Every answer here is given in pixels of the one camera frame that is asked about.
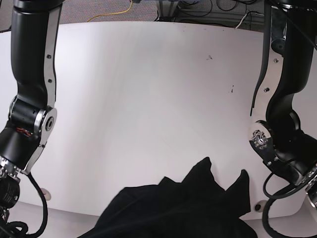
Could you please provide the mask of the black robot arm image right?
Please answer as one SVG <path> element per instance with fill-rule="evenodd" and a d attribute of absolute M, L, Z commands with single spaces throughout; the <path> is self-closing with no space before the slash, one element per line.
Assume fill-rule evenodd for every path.
<path fill-rule="evenodd" d="M 260 76 L 252 105 L 249 143 L 271 174 L 289 185 L 278 200 L 302 188 L 316 192 L 317 141 L 304 133 L 293 109 L 308 81 L 317 33 L 314 0 L 266 0 Z"/>

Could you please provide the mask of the black robot arm image left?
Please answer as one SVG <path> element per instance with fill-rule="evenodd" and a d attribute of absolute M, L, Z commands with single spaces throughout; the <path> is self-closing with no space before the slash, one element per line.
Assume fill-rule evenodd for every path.
<path fill-rule="evenodd" d="M 11 21 L 11 68 L 17 95 L 0 134 L 0 206 L 19 199 L 18 174 L 28 175 L 56 122 L 54 56 L 63 2 L 16 0 Z"/>

